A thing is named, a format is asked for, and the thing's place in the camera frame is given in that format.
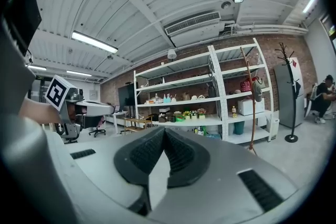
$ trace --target person wearing black cap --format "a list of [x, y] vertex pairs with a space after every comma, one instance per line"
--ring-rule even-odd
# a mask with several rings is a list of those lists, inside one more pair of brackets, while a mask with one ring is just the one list
[[325, 112], [331, 105], [331, 101], [336, 100], [336, 95], [333, 94], [328, 88], [333, 85], [332, 75], [327, 75], [326, 79], [317, 86], [317, 98], [312, 103], [312, 110], [319, 112], [319, 115], [315, 118], [316, 123], [325, 123], [323, 119]]

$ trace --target black cap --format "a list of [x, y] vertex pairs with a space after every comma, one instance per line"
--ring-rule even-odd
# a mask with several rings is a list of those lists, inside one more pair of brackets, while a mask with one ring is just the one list
[[327, 80], [327, 79], [329, 79], [329, 80], [331, 80], [331, 81], [334, 81], [334, 78], [332, 77], [332, 75], [327, 75], [326, 80]]

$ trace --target potted plant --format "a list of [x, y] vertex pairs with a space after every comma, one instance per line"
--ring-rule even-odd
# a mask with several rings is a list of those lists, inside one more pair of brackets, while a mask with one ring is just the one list
[[197, 109], [197, 112], [198, 112], [198, 114], [199, 114], [199, 119], [200, 119], [200, 120], [205, 119], [205, 113], [206, 113], [206, 110], [205, 110], [205, 109]]
[[186, 120], [190, 120], [190, 111], [184, 111], [183, 116], [185, 117]]
[[191, 119], [192, 119], [192, 120], [197, 120], [197, 111], [196, 111], [196, 110], [193, 110], [193, 111], [190, 113], [190, 115], [191, 115]]

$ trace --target white wall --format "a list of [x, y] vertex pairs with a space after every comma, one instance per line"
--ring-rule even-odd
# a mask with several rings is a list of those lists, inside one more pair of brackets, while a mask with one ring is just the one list
[[329, 74], [336, 79], [336, 55], [326, 29], [319, 19], [315, 19], [308, 29], [304, 38], [313, 58], [317, 83], [321, 83]]
[[[83, 95], [84, 98], [88, 101], [94, 101], [94, 102], [100, 102], [100, 85], [99, 84], [94, 84], [94, 83], [87, 83], [83, 81], [78, 81], [78, 80], [71, 80], [67, 79], [72, 85], [82, 88], [83, 89]], [[98, 98], [96, 100], [90, 100], [90, 95], [89, 95], [89, 90], [96, 90]]]

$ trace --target wooden stick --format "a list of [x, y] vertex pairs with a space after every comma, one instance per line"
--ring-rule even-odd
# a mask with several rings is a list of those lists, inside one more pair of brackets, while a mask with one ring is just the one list
[[254, 91], [253, 91], [253, 81], [252, 81], [252, 76], [251, 76], [251, 72], [250, 72], [250, 67], [249, 67], [249, 64], [248, 64], [248, 61], [246, 59], [246, 56], [245, 56], [245, 53], [243, 51], [243, 48], [240, 47], [240, 50], [241, 50], [241, 54], [243, 55], [244, 57], [244, 61], [245, 61], [245, 64], [246, 64], [246, 67], [247, 67], [247, 73], [248, 73], [248, 79], [249, 79], [249, 82], [250, 82], [250, 86], [251, 86], [251, 92], [252, 92], [252, 102], [253, 102], [253, 126], [252, 126], [252, 136], [251, 136], [251, 142], [250, 142], [250, 146], [249, 146], [249, 150], [253, 150], [254, 153], [256, 154], [254, 148], [253, 148], [253, 141], [254, 141], [254, 133], [255, 133], [255, 130], [256, 130], [256, 101], [255, 101], [255, 98], [254, 98]]

